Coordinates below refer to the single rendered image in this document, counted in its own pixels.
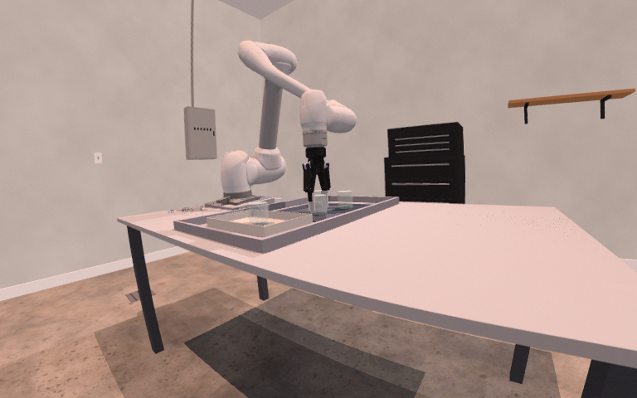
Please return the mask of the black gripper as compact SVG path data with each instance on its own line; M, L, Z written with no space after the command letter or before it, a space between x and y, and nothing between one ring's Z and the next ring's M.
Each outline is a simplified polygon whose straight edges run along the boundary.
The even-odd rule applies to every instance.
M308 193L308 208L309 211L315 211L315 197L314 186L316 175L318 174L319 183L321 186L321 194L326 195L327 207L328 207L328 191L330 190L330 176L329 176L329 163L325 163L326 157L325 147L306 148L307 163L303 163L304 170L304 192ZM327 185L328 184L328 185ZM307 188L306 188L307 187Z

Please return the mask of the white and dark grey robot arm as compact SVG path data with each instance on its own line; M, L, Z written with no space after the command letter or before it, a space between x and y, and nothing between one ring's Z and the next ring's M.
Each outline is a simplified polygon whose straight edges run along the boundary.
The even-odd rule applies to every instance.
M335 100L328 101L323 91L311 90L289 77L297 59L288 49L243 41L238 46L238 55L248 68L264 77L265 88L259 146L251 158L237 150L226 153L221 161L223 198L216 203L234 206L260 199L252 195L251 186L276 181L285 173L285 161L276 147L283 89L301 99L299 117L304 147L327 146L327 131L347 133L357 122L350 109Z

